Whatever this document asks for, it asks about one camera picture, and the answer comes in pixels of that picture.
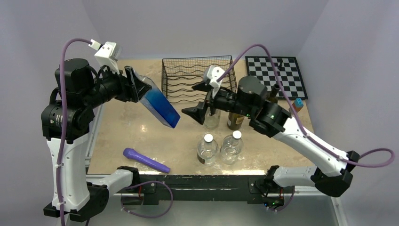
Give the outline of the blue square glass bottle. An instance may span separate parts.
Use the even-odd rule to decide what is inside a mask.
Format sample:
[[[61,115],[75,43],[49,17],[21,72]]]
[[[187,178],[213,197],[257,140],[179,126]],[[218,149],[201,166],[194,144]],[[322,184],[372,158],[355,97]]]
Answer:
[[[151,86],[151,89],[146,92],[140,102],[163,125],[170,128],[175,128],[180,120],[179,113],[171,105],[171,103],[167,100],[167,98],[163,95],[161,90],[151,78],[141,75],[139,77],[141,81]]]

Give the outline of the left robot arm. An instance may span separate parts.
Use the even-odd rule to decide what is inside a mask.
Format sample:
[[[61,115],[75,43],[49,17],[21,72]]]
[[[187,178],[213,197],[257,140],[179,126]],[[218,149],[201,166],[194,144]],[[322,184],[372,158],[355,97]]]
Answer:
[[[109,198],[122,189],[136,192],[141,185],[138,169],[120,166],[97,182],[86,178],[85,148],[94,109],[117,99],[138,102],[150,86],[131,66],[113,72],[108,65],[96,71],[83,58],[64,61],[55,71],[57,87],[41,113],[43,136],[52,155],[54,195],[44,208],[49,217],[68,215],[85,222],[101,213]]]

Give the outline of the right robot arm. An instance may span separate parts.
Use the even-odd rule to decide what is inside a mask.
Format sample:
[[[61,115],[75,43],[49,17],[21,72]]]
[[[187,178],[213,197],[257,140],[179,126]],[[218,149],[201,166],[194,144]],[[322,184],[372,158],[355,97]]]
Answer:
[[[182,113],[199,124],[204,123],[208,109],[246,116],[255,131],[290,146],[313,163],[308,167],[272,166],[264,179],[267,190],[275,192],[283,187],[310,186],[328,196],[340,197],[350,187],[354,166],[346,161],[358,162],[359,154],[336,149],[307,129],[300,129],[288,110],[266,99],[267,88],[256,77],[241,78],[237,92],[221,87],[214,97],[213,89],[205,82],[192,88],[205,91],[207,95],[204,101],[184,108]]]

